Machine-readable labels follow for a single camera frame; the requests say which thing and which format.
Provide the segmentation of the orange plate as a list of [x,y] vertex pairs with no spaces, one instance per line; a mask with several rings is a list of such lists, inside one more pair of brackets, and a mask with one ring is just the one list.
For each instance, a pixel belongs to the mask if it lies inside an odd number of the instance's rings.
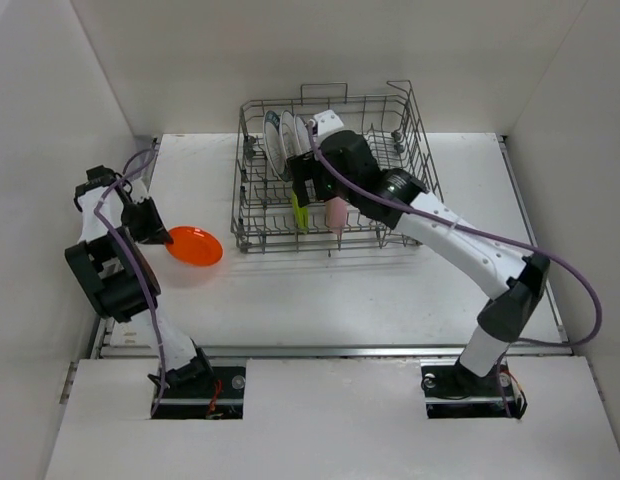
[[169,230],[171,243],[166,249],[172,257],[185,264],[208,267],[223,257],[221,243],[209,232],[198,227],[178,226]]

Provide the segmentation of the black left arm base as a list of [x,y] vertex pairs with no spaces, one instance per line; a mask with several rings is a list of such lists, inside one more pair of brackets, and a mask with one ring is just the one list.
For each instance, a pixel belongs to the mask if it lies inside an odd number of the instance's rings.
[[241,420],[244,412],[246,365],[214,365],[216,377],[203,383],[167,388],[158,399],[156,384],[153,420]]

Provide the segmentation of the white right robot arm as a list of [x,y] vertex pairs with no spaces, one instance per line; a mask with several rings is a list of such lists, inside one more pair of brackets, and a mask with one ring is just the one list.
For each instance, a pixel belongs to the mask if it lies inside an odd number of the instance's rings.
[[289,165],[301,201],[307,199],[302,183],[310,180],[318,199],[340,197],[365,217],[419,241],[487,295],[478,325],[453,369],[455,386],[467,394],[477,393],[542,299],[549,259],[468,234],[469,224],[422,181],[401,168],[380,168],[360,134],[341,130],[329,135],[319,146],[323,160],[316,159],[308,134],[300,134],[298,144],[300,154]]

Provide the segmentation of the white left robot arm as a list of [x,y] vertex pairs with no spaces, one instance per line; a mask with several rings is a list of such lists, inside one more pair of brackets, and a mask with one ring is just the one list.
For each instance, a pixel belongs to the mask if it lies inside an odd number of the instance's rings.
[[66,262],[96,314],[133,327],[159,357],[159,372],[149,376],[153,383],[203,396],[216,381],[214,371],[203,350],[162,311],[158,280],[138,248],[171,244],[172,237],[143,182],[120,178],[100,165],[75,188],[82,232],[65,250]]

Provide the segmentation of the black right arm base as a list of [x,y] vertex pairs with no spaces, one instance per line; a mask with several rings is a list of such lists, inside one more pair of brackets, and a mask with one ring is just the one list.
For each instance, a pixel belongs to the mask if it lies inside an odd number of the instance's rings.
[[456,364],[422,363],[421,389],[429,419],[511,418],[521,420],[528,400],[506,361],[486,377]]

